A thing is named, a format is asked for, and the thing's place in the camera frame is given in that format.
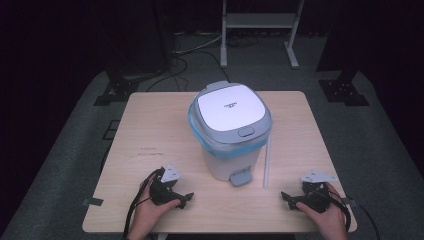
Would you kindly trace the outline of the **blue trash bag liner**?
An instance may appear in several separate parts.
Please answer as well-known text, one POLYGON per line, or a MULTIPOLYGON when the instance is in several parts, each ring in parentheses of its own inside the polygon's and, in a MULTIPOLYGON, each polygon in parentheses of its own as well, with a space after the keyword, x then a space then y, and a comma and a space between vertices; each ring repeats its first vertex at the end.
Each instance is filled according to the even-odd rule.
POLYGON ((188 121, 202 147, 219 158, 233 158, 260 149, 267 143, 272 129, 268 109, 265 109, 265 116, 260 121, 230 131, 209 130, 194 105, 189 107, 188 121))

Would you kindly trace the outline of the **white metal stand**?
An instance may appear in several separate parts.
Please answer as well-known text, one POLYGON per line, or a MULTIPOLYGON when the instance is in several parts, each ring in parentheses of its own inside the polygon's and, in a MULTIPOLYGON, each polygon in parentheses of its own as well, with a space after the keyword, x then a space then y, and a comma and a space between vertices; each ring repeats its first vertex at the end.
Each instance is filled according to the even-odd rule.
POLYGON ((298 69, 300 65, 293 44, 305 1, 299 0, 295 13, 228 13, 227 0, 222 0, 220 66, 225 68, 228 65, 226 41, 230 29, 289 29, 289 38, 284 42, 284 48, 291 67, 298 69))

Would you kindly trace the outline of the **person's right hand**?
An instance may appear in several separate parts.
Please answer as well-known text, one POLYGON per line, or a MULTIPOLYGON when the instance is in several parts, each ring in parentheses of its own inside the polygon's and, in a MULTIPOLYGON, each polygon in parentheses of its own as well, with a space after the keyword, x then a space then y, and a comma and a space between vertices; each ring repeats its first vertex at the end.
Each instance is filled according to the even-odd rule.
POLYGON ((297 202, 297 207, 315 223, 323 239, 325 236, 348 237, 345 214, 337 204, 331 203, 329 208, 323 213, 316 212, 302 202, 297 202))

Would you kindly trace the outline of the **black stand base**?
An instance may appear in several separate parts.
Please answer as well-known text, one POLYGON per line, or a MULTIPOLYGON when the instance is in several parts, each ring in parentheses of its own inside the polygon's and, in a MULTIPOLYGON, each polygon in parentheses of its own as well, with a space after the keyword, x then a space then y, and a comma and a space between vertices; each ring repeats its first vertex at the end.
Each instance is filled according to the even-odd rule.
POLYGON ((318 83, 328 102, 346 106, 368 106, 366 98, 353 85, 356 70, 343 70, 336 79, 319 80, 318 83))
POLYGON ((119 71, 107 70, 109 83, 102 95, 98 96, 94 106, 108 106, 113 102, 126 102, 131 94, 138 90, 139 84, 126 79, 119 71))

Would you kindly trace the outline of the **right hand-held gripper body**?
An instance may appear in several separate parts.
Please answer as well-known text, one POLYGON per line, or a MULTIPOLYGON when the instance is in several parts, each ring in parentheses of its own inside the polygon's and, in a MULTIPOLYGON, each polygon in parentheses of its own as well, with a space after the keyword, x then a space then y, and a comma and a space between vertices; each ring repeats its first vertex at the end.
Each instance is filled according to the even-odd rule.
POLYGON ((336 181, 335 175, 311 170, 300 177, 302 181, 302 191, 305 193, 305 204, 318 213, 325 212, 330 205, 330 193, 327 187, 328 182, 336 181))

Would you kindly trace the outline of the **white pedal trash bin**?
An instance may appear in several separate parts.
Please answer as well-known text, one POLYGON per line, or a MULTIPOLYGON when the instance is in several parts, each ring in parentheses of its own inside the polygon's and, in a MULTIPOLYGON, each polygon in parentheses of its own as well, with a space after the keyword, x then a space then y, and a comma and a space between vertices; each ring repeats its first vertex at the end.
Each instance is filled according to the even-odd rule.
MULTIPOLYGON (((268 109, 251 88, 228 81, 207 85, 194 97, 191 105, 200 111, 209 130, 221 132, 254 124, 264 118, 265 109, 268 109)), ((203 158, 212 176, 236 187, 252 181, 261 149, 233 158, 219 158, 202 147, 203 158)))

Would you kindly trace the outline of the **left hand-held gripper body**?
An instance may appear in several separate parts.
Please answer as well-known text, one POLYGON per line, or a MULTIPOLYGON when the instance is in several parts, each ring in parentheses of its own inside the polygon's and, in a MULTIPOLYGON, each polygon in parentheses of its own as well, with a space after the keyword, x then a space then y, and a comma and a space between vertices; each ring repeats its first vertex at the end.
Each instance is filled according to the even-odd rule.
POLYGON ((175 170, 172 164, 161 167, 155 173, 150 185, 150 196, 155 205, 163 205, 176 199, 182 199, 180 194, 173 191, 173 187, 180 177, 181 174, 175 170))

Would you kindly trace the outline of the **white drinking straw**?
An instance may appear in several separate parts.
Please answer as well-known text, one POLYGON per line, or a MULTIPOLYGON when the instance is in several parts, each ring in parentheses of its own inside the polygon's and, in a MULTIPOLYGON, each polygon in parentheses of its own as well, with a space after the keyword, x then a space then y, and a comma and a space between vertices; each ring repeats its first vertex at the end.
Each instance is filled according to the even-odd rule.
POLYGON ((267 139, 266 151, 265 151, 264 175, 263 175, 263 189, 267 189, 268 188, 271 141, 272 141, 272 136, 270 134, 268 136, 268 139, 267 139))

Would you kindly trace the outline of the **person's left hand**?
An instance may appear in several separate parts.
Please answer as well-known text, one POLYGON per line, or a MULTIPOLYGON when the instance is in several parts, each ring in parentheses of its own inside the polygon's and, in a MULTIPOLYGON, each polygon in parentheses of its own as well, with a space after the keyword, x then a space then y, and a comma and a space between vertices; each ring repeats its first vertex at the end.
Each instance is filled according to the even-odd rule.
POLYGON ((138 199, 139 205, 135 208, 133 220, 128 233, 149 234, 155 227, 159 219, 168 211, 177 207, 180 203, 178 199, 163 205, 155 205, 150 199, 150 185, 154 177, 148 180, 148 185, 138 199))

